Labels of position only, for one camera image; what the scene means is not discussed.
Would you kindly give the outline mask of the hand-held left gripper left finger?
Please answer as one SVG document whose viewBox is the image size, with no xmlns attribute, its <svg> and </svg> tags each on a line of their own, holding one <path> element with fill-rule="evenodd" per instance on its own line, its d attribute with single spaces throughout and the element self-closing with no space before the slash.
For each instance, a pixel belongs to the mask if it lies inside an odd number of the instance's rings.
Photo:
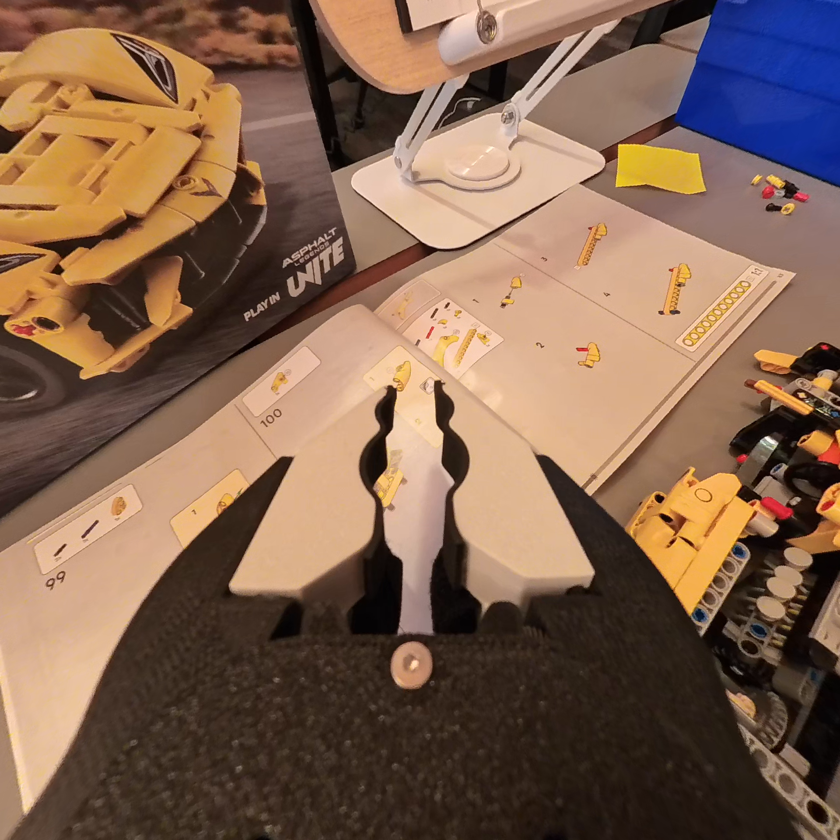
<svg viewBox="0 0 840 840">
<path fill-rule="evenodd" d="M 292 458 L 229 583 L 233 594 L 326 603 L 355 632 L 396 632 L 400 561 L 374 489 L 396 397 L 393 385 L 378 389 Z"/>
</svg>

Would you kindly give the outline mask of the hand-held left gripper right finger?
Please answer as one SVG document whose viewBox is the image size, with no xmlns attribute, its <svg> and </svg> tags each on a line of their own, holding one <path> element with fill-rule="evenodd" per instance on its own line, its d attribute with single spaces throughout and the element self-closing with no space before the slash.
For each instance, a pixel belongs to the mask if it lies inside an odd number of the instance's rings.
<svg viewBox="0 0 840 840">
<path fill-rule="evenodd" d="M 441 381 L 435 419 L 452 480 L 434 562 L 434 632 L 471 634 L 501 604 L 521 621 L 542 597 L 579 595 L 595 578 L 545 466 L 482 403 Z"/>
</svg>

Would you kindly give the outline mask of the yellow black toy car model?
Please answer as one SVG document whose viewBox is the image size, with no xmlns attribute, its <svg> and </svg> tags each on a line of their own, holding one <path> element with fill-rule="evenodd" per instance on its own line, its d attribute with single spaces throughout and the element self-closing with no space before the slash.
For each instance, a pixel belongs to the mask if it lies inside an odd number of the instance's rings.
<svg viewBox="0 0 840 840">
<path fill-rule="evenodd" d="M 762 776 L 803 838 L 838 838 L 839 350 L 762 350 L 766 411 L 733 472 L 690 468 L 626 531 L 717 660 Z"/>
</svg>

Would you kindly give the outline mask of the open instruction booklet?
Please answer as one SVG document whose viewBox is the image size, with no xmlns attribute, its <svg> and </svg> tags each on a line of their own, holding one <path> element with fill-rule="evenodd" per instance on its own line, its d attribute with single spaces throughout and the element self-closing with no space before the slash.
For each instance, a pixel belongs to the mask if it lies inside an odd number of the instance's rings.
<svg viewBox="0 0 840 840">
<path fill-rule="evenodd" d="M 582 186 L 488 245 L 349 306 L 238 377 L 214 415 L 2 552 L 2 699 L 26 813 L 102 671 L 175 558 L 281 458 L 382 387 L 397 391 L 374 483 L 402 562 L 399 629 L 452 479 L 436 382 L 465 392 L 593 492 L 790 283 Z"/>
</svg>

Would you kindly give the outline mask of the toy car box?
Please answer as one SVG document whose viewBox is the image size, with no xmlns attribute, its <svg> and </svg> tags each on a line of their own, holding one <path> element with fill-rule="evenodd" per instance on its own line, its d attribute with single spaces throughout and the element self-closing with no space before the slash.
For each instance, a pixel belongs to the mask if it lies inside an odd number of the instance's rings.
<svg viewBox="0 0 840 840">
<path fill-rule="evenodd" d="M 352 275 L 288 2 L 2 2 L 1 510 Z"/>
</svg>

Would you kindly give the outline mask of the yellow paper note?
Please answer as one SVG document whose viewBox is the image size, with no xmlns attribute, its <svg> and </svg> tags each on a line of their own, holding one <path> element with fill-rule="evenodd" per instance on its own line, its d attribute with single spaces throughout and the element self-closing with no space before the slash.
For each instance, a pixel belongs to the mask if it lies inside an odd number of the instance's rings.
<svg viewBox="0 0 840 840">
<path fill-rule="evenodd" d="M 704 193 L 700 156 L 697 153 L 639 143 L 617 146 L 616 186 L 652 186 L 682 195 Z"/>
</svg>

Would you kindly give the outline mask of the pile of small brick pins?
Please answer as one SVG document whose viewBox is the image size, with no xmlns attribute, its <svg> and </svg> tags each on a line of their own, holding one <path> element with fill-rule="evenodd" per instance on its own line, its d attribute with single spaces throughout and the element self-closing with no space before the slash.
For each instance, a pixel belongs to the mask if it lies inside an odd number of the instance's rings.
<svg viewBox="0 0 840 840">
<path fill-rule="evenodd" d="M 768 214 L 788 217 L 797 207 L 811 200 L 810 195 L 799 189 L 793 181 L 773 174 L 757 174 L 752 178 L 750 185 L 760 189 L 763 209 Z"/>
</svg>

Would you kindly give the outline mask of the wooden document stand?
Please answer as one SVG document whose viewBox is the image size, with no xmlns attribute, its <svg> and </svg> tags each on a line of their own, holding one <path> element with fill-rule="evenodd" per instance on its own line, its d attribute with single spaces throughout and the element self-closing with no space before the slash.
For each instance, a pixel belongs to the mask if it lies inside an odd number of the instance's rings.
<svg viewBox="0 0 840 840">
<path fill-rule="evenodd" d="M 412 33 L 395 2 L 314 2 L 332 46 L 374 87 L 422 92 L 392 157 L 358 170 L 356 193 L 433 249 L 460 249 L 600 172 L 601 153 L 528 116 L 627 15 L 657 2 L 474 2 Z M 557 44 L 499 113 L 431 137 L 469 74 Z"/>
</svg>

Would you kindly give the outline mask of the blue plastic bin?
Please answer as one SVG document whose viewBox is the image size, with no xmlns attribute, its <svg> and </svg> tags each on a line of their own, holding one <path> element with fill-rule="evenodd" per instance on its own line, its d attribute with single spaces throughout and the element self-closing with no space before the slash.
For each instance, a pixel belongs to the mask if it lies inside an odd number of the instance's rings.
<svg viewBox="0 0 840 840">
<path fill-rule="evenodd" d="M 717 2 L 677 123 L 839 183 L 839 2 Z"/>
</svg>

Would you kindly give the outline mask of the printed instruction sheet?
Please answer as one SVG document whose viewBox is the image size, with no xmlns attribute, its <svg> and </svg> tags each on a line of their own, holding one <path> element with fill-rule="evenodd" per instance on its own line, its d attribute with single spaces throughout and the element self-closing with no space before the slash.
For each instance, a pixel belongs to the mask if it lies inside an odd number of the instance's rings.
<svg viewBox="0 0 840 840">
<path fill-rule="evenodd" d="M 510 4 L 509 1 L 394 1 L 400 28 L 411 34 L 478 12 L 494 12 Z"/>
</svg>

